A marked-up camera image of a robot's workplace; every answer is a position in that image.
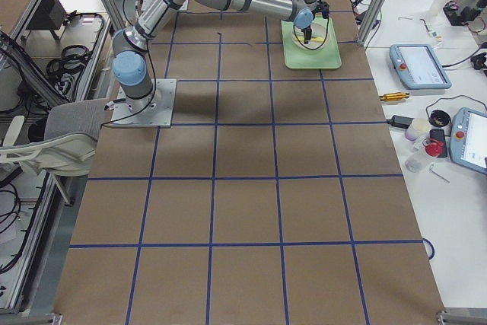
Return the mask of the blue teach pendant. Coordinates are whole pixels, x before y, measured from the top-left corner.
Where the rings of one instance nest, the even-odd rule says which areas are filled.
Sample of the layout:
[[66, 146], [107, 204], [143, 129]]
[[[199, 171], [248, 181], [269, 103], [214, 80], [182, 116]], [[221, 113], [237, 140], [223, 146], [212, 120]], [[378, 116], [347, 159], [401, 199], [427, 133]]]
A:
[[443, 67], [428, 44], [393, 44], [390, 59], [400, 81], [409, 90], [451, 87]]
[[486, 114], [467, 107], [452, 121], [450, 159], [455, 164], [486, 174]]

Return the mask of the grey white office chair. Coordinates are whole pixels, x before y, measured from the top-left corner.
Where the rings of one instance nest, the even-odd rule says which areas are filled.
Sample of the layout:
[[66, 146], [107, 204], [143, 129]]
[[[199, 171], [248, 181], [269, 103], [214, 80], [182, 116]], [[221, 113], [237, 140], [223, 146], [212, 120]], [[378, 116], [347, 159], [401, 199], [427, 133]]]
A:
[[24, 145], [15, 144], [24, 124], [23, 116], [15, 116], [1, 146], [1, 163], [17, 163], [23, 172], [34, 175], [44, 170], [53, 177], [65, 204], [72, 206], [74, 200], [60, 178], [89, 174], [107, 103], [101, 98], [53, 107], [43, 140]]

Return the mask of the upper blue teach pendant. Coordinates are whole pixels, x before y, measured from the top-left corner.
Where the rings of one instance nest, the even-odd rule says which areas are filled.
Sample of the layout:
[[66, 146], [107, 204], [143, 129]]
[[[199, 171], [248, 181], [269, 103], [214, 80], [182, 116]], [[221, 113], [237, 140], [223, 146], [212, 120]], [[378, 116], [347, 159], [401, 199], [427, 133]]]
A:
[[443, 67], [428, 44], [393, 44], [390, 59], [400, 81], [409, 90], [451, 87]]

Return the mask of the red round cap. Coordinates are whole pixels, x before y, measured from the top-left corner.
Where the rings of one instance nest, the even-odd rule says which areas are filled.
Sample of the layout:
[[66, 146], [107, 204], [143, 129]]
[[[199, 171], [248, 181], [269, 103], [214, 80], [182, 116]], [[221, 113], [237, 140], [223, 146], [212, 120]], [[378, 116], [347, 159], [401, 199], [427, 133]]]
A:
[[444, 143], [436, 139], [426, 139], [424, 146], [428, 156], [438, 158], [442, 154]]

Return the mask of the clear plastic cup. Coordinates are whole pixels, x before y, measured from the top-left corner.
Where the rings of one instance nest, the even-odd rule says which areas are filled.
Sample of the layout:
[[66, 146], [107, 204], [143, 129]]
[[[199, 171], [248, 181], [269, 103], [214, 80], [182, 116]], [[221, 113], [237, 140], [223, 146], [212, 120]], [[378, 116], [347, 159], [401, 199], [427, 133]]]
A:
[[405, 161], [405, 167], [407, 170], [413, 173], [418, 173], [419, 171], [421, 171], [424, 167], [423, 151], [416, 151], [414, 154], [412, 154]]

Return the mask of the black smartphone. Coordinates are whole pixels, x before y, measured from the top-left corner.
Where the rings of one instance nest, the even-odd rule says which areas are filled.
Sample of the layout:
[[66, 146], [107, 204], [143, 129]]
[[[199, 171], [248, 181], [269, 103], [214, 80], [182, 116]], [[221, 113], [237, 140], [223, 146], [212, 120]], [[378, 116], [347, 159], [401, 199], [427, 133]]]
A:
[[437, 145], [441, 147], [439, 158], [446, 158], [448, 156], [446, 136], [443, 129], [431, 129], [429, 132], [431, 139], [435, 140]]

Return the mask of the white round plate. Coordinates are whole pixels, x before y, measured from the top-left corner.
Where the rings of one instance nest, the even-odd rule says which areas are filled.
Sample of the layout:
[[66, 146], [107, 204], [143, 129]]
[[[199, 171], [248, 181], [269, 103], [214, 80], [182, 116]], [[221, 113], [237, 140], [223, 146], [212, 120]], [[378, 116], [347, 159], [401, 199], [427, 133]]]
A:
[[293, 27], [291, 39], [296, 46], [304, 50], [319, 50], [327, 45], [330, 41], [328, 20], [319, 18], [310, 26], [310, 39], [305, 40], [305, 33], [296, 27]]

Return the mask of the black power adapter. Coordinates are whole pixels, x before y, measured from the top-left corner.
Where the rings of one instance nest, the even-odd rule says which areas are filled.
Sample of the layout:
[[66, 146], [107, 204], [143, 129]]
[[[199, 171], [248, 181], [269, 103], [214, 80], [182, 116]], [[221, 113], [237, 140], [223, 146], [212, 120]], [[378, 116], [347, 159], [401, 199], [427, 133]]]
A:
[[389, 119], [387, 119], [387, 124], [400, 129], [408, 129], [412, 124], [412, 121], [412, 117], [392, 115]]

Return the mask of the metal allen key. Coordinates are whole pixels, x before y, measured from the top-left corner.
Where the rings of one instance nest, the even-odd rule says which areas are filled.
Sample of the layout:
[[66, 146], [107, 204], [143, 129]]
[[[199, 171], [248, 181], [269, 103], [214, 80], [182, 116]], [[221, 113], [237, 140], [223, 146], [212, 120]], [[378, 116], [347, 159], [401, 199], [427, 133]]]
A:
[[444, 177], [443, 175], [441, 175], [440, 173], [438, 173], [435, 168], [434, 168], [434, 164], [430, 164], [429, 166], [429, 171], [434, 174], [436, 177], [439, 177], [440, 179], [442, 179], [444, 182], [446, 183], [450, 183], [450, 181]]

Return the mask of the lower blue teach pendant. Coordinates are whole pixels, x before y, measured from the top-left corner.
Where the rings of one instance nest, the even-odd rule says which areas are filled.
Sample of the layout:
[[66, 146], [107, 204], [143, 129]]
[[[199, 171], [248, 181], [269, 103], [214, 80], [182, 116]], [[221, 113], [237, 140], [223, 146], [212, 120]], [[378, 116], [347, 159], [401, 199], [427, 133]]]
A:
[[450, 159], [455, 164], [486, 174], [486, 114], [467, 107], [452, 121]]

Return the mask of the white plastic cup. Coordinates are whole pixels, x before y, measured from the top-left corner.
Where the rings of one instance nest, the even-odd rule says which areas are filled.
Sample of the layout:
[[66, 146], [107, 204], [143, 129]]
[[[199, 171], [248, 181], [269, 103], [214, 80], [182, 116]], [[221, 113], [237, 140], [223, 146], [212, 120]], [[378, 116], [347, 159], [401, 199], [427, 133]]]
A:
[[409, 124], [408, 128], [405, 131], [405, 137], [409, 141], [414, 142], [421, 136], [429, 133], [431, 130], [431, 124], [427, 119], [423, 118], [415, 118]]

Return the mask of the light green plastic tray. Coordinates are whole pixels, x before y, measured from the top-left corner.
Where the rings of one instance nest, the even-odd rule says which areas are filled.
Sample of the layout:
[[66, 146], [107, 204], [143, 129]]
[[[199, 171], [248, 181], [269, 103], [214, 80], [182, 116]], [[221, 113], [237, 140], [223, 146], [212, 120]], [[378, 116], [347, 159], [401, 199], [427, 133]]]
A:
[[285, 65], [289, 69], [338, 69], [341, 67], [342, 60], [339, 54], [333, 21], [331, 18], [324, 20], [328, 20], [330, 41], [323, 48], [314, 51], [304, 50], [296, 46], [291, 39], [293, 23], [281, 22]]

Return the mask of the yellow plastic fork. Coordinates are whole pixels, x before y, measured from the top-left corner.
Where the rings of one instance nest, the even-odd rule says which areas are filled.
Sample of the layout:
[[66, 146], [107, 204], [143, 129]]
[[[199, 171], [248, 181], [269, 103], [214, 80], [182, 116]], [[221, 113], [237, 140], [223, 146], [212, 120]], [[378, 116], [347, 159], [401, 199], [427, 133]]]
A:
[[[301, 43], [304, 43], [304, 37], [303, 36], [297, 36], [297, 37], [295, 37], [295, 39]], [[327, 38], [325, 38], [325, 37], [311, 37], [309, 43], [323, 43], [326, 41], [327, 41]]]

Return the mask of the black round dish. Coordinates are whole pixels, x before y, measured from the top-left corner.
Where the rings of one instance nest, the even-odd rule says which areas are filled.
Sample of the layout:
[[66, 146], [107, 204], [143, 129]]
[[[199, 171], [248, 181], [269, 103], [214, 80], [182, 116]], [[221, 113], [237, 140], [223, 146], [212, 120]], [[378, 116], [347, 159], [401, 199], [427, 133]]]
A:
[[433, 110], [428, 117], [428, 121], [434, 127], [443, 128], [451, 123], [450, 115], [443, 110]]

